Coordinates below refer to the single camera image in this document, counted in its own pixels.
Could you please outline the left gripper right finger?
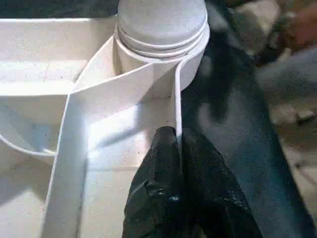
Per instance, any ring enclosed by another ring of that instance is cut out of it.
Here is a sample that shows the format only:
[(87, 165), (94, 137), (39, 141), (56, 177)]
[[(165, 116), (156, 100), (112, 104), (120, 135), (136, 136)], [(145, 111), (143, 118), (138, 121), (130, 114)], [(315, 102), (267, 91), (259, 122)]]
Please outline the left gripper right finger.
[(204, 135), (183, 130), (182, 159), (188, 206), (206, 237), (262, 237), (236, 177)]

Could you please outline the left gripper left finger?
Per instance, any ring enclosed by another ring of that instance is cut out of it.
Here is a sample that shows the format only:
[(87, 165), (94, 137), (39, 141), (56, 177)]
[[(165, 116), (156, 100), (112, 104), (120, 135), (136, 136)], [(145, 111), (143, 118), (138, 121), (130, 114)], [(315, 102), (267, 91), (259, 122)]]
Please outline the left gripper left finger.
[(122, 237), (182, 237), (183, 203), (175, 129), (160, 127), (132, 179), (124, 208)]

